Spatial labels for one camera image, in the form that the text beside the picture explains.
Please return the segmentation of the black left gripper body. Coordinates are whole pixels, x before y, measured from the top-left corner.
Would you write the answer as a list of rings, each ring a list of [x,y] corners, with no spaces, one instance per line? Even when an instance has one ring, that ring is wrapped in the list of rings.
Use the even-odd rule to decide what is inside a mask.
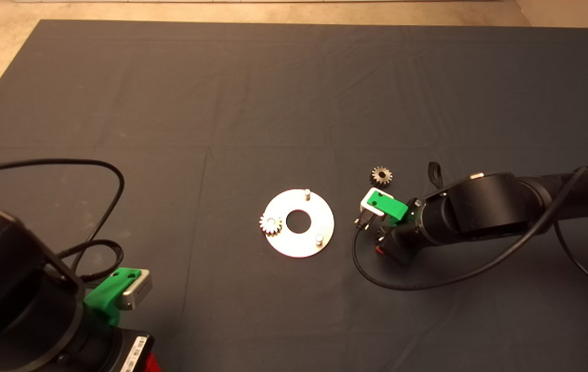
[[[155,339],[146,331],[118,331],[110,356],[111,371],[147,371]]]

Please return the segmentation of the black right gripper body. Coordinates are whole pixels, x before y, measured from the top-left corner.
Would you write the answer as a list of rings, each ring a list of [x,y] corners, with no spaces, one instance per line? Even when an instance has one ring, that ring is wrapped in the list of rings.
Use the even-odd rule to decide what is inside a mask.
[[[407,266],[426,247],[426,238],[413,225],[382,227],[380,229],[380,245],[386,252],[386,257]]]

